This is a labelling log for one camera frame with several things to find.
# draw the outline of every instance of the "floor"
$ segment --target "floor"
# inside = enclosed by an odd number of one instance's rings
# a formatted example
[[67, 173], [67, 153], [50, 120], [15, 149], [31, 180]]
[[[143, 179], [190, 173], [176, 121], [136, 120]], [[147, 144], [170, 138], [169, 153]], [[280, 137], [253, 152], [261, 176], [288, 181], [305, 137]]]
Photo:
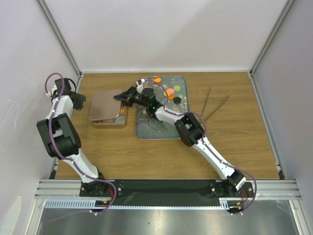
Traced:
[[[129, 110], [125, 129], [96, 129], [88, 121], [92, 95], [97, 91], [124, 91], [143, 76], [182, 75], [187, 80], [190, 108], [201, 113], [211, 88], [205, 114], [228, 95], [229, 100], [206, 122], [213, 146], [231, 164], [257, 179], [278, 179], [272, 150], [255, 94], [246, 72], [101, 73], [85, 74], [79, 89], [87, 97], [72, 123], [82, 150], [106, 178], [111, 179], [216, 179], [213, 167], [200, 153], [180, 140], [142, 141], [135, 136], [135, 107]], [[78, 178], [61, 161], [56, 178]]]
[[37, 235], [298, 235], [289, 201], [256, 201], [243, 216], [224, 210], [45, 209]]

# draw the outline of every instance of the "wood grain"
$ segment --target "wood grain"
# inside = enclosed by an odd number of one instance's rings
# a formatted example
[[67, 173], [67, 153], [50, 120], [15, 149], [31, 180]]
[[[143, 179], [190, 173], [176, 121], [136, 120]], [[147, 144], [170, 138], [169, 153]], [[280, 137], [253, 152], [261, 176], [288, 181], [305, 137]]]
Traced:
[[[85, 74], [80, 94], [87, 97], [72, 122], [90, 162], [109, 179], [216, 179], [218, 174], [204, 157], [180, 140], [141, 141], [135, 136], [135, 107], [129, 110], [125, 129], [96, 129], [88, 121], [92, 95], [122, 88], [143, 76], [182, 75], [187, 79], [191, 110], [201, 113], [212, 88], [204, 116], [230, 95], [207, 120], [207, 136], [233, 165], [257, 179], [277, 179], [278, 173], [248, 74], [245, 72], [101, 73]], [[60, 162], [56, 178], [78, 178]]]

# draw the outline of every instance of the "colored disc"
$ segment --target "colored disc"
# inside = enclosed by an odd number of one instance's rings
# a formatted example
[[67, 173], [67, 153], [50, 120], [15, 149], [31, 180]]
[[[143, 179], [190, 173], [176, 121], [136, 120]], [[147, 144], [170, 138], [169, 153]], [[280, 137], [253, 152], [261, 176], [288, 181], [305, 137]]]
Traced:
[[170, 90], [167, 90], [166, 93], [167, 93], [168, 96], [170, 96], [170, 95], [172, 94]]
[[180, 91], [180, 86], [174, 86], [174, 91], [179, 92]]
[[175, 99], [175, 96], [173, 94], [171, 94], [169, 97], [168, 97], [169, 100], [173, 100]]
[[174, 92], [175, 92], [173, 88], [170, 88], [168, 90], [171, 92], [171, 94], [174, 94]]
[[180, 103], [181, 103], [181, 98], [175, 97], [175, 98], [174, 98], [174, 103], [175, 103], [175, 104], [180, 104]]
[[153, 79], [155, 82], [160, 82], [161, 81], [161, 78], [160, 77], [157, 77], [156, 79]]

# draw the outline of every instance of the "orange disc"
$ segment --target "orange disc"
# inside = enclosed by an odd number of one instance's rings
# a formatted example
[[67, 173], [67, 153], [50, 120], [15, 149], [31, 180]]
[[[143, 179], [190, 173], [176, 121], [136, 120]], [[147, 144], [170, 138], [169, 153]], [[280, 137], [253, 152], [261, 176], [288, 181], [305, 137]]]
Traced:
[[161, 78], [160, 78], [160, 77], [157, 77], [156, 79], [153, 79], [153, 81], [155, 81], [155, 82], [160, 82], [160, 81], [161, 81]]
[[166, 93], [167, 93], [168, 96], [170, 96], [170, 95], [172, 94], [170, 90], [167, 90]]
[[174, 98], [175, 98], [175, 96], [174, 96], [173, 94], [171, 94], [171, 95], [168, 97], [169, 100], [173, 100]]

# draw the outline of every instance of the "brown box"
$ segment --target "brown box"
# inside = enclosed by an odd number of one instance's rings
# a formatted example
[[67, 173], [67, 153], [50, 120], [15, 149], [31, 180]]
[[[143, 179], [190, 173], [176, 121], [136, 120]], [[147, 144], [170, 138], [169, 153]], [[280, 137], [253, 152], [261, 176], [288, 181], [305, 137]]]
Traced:
[[113, 96], [122, 93], [121, 89], [97, 92], [93, 95], [89, 110], [89, 120], [96, 128], [125, 128], [128, 107]]

